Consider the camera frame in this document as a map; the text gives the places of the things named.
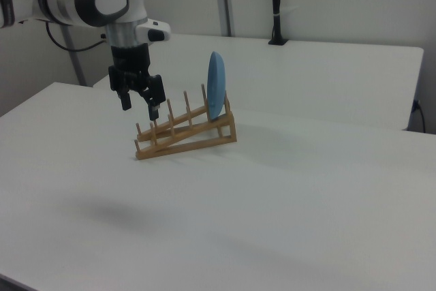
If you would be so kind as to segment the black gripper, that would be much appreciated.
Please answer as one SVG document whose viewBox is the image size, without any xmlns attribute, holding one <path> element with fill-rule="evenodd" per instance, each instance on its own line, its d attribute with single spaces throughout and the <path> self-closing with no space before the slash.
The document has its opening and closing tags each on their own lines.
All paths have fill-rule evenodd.
<svg viewBox="0 0 436 291">
<path fill-rule="evenodd" d="M 160 105 L 166 101 L 166 94 L 161 76 L 149 76 L 148 45 L 129 48 L 111 46 L 111 52 L 113 65 L 108 68 L 110 88 L 117 93 L 122 109 L 131 108 L 129 91 L 137 91 L 147 103 L 149 119 L 157 120 Z"/>
</svg>

